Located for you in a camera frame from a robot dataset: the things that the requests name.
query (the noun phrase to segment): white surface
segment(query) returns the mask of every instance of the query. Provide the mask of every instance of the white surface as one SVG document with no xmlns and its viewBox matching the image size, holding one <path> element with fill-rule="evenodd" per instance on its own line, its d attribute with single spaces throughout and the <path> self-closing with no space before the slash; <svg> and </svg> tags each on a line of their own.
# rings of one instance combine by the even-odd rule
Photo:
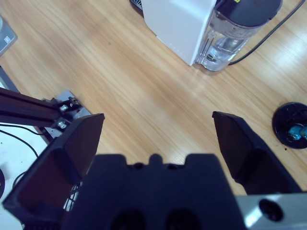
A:
<svg viewBox="0 0 307 230">
<path fill-rule="evenodd" d="M 216 0 L 142 0 L 147 26 L 193 65 Z"/>
<path fill-rule="evenodd" d="M 31 126 L 24 126 L 37 132 Z M 21 128 L 2 127 L 0 130 L 11 133 L 24 141 L 28 142 L 38 153 L 38 155 L 47 146 L 46 142 L 38 135 L 30 133 Z M 36 156 L 33 151 L 23 144 L 21 141 L 0 133 L 0 168 L 5 177 L 5 189 L 2 198 L 0 199 L 0 229 L 1 230 L 21 230 L 20 222 L 6 211 L 2 206 L 2 201 L 12 190 L 13 181 L 15 178 L 26 171 L 35 161 Z"/>
</svg>

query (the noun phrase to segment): black round object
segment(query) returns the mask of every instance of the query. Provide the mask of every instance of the black round object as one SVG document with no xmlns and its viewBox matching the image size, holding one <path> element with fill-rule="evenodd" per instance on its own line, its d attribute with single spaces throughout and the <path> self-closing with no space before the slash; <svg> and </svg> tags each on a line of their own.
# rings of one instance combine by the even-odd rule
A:
<svg viewBox="0 0 307 230">
<path fill-rule="evenodd" d="M 283 219 L 283 210 L 274 201 L 262 199 L 259 202 L 262 214 L 271 221 L 278 222 Z"/>
<path fill-rule="evenodd" d="M 257 27 L 271 20 L 282 0 L 218 0 L 215 9 L 237 25 Z"/>
<path fill-rule="evenodd" d="M 279 107 L 272 119 L 273 131 L 284 145 L 293 149 L 307 148 L 307 140 L 293 140 L 288 132 L 295 125 L 307 125 L 307 106 L 298 102 L 291 102 Z"/>
<path fill-rule="evenodd" d="M 0 198 L 4 193 L 4 188 L 5 188 L 5 178 L 2 170 L 0 169 Z"/>
</svg>

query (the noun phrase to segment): metal plate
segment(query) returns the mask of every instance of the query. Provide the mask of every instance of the metal plate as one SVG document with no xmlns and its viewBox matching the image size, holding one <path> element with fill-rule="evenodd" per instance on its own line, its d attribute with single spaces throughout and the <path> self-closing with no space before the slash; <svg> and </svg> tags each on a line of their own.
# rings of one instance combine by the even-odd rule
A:
<svg viewBox="0 0 307 230">
<path fill-rule="evenodd" d="M 75 96 L 70 91 L 66 90 L 62 92 L 56 99 L 58 102 L 62 102 L 62 101 L 68 100 L 69 97 L 75 97 Z M 68 113 L 73 117 L 73 120 L 76 120 L 83 116 L 91 115 L 91 113 L 86 108 L 84 108 L 83 105 L 82 105 L 82 108 L 78 112 L 72 111 Z M 49 127 L 46 127 L 45 129 L 52 136 L 52 138 L 57 138 L 62 135 L 62 132 L 60 132 L 57 129 L 49 128 Z"/>
<path fill-rule="evenodd" d="M 265 217 L 259 207 L 262 199 L 275 202 L 283 211 L 281 221 L 271 221 Z M 306 230 L 307 229 L 307 194 L 275 194 L 237 196 L 247 229 Z"/>
</svg>

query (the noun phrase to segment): gray object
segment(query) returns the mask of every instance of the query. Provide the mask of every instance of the gray object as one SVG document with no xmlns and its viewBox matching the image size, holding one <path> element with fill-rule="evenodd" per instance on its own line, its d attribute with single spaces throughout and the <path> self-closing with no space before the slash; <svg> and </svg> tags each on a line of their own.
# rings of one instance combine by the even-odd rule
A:
<svg viewBox="0 0 307 230">
<path fill-rule="evenodd" d="M 260 208 L 261 200 L 274 202 L 283 212 L 281 220 L 273 221 Z M 307 229 L 307 194 L 274 194 L 237 196 L 244 223 L 247 229 L 255 230 L 306 230 Z"/>
<path fill-rule="evenodd" d="M 0 56 L 17 40 L 17 35 L 0 16 Z"/>
</svg>

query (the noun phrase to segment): metal bracket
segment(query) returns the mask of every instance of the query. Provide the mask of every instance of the metal bracket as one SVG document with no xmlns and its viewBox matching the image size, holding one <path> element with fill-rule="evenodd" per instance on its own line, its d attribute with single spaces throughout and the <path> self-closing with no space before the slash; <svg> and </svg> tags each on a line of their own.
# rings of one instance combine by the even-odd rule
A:
<svg viewBox="0 0 307 230">
<path fill-rule="evenodd" d="M 54 104 L 59 108 L 62 117 L 60 117 L 51 127 L 46 127 L 45 130 L 52 137 L 57 138 L 62 135 L 65 129 L 76 119 L 91 115 L 84 108 L 78 99 L 68 90 L 62 92 L 57 98 L 52 98 L 51 101 L 45 100 Z"/>
</svg>

